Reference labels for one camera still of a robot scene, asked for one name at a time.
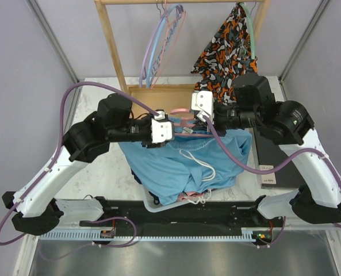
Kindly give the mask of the thick pink hanger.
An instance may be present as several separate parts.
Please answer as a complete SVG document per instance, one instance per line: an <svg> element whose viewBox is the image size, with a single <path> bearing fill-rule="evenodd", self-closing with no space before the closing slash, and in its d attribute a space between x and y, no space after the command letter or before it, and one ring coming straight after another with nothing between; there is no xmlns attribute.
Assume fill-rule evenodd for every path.
<svg viewBox="0 0 341 276"><path fill-rule="evenodd" d="M212 137L212 135L207 133L195 133L195 131L192 129L194 127L194 124L191 124L190 121L194 120L193 113L191 110L186 108L178 108L173 109L170 114L173 115L179 115L179 114L189 114L189 116L183 116L180 118L180 122L175 122L174 126L181 128L182 132L178 132L178 136L194 136L194 137Z"/></svg>

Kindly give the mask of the light blue shorts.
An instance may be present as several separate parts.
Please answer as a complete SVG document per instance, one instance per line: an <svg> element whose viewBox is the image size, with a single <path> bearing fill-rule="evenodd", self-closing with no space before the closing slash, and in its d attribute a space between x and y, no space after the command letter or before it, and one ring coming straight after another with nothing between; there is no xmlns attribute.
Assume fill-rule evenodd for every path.
<svg viewBox="0 0 341 276"><path fill-rule="evenodd" d="M120 143L132 175L162 205L184 194L229 188L243 169L222 150L214 137L176 137L161 148Z"/></svg>

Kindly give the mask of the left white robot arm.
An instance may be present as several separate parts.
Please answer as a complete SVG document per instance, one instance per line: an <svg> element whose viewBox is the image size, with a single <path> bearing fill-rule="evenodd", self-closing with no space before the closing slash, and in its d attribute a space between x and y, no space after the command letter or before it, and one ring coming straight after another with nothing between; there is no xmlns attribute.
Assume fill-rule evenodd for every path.
<svg viewBox="0 0 341 276"><path fill-rule="evenodd" d="M59 156L42 169L42 177L21 190L6 192L3 202L9 209L18 204L12 217L14 228L40 236L57 226L96 222L106 226L112 211L104 197L90 200L57 199L56 194L80 170L109 151L111 143L140 142L148 148L162 147L174 139L174 124L163 110L141 119L131 117L132 101L110 94L99 101L97 110L64 134Z"/></svg>

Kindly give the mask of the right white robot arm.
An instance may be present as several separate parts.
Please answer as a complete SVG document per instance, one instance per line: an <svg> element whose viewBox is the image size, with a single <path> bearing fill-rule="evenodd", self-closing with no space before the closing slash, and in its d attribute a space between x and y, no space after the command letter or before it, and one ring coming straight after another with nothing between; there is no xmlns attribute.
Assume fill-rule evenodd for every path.
<svg viewBox="0 0 341 276"><path fill-rule="evenodd" d="M310 224L341 223L341 176L326 154L306 108L296 101L276 101L266 77L248 73L232 82L236 102L223 105L207 90L191 96L191 110L205 122L225 154L244 170L266 175L292 162L305 181L290 193L266 196L255 201L250 221L265 225L279 216L298 217ZM287 155L270 170L257 170L240 163L221 137L228 129L254 128Z"/></svg>

